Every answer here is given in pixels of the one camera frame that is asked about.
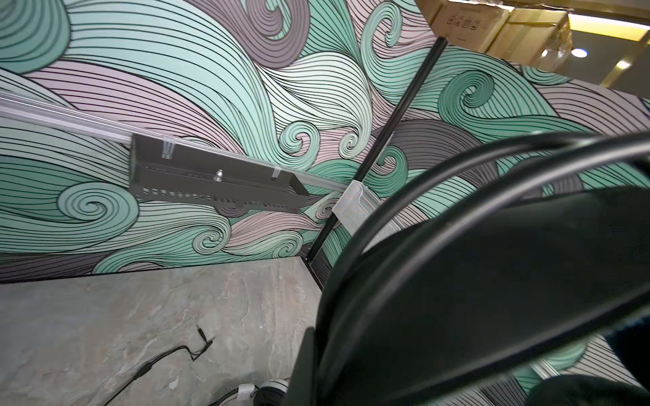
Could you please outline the black blue gaming headset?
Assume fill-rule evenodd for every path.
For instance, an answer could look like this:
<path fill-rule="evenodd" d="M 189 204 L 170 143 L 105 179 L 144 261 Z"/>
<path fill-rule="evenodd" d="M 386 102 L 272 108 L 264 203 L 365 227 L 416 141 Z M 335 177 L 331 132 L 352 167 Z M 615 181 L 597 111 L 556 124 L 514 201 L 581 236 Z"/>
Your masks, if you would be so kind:
<path fill-rule="evenodd" d="M 436 218 L 384 240 L 405 206 L 443 181 L 539 152 Z M 545 185 L 625 163 L 649 172 L 649 134 L 546 133 L 440 163 L 372 213 L 345 247 L 306 330 L 286 405 L 410 405 L 541 365 L 649 310 L 649 192 L 541 196 Z"/>

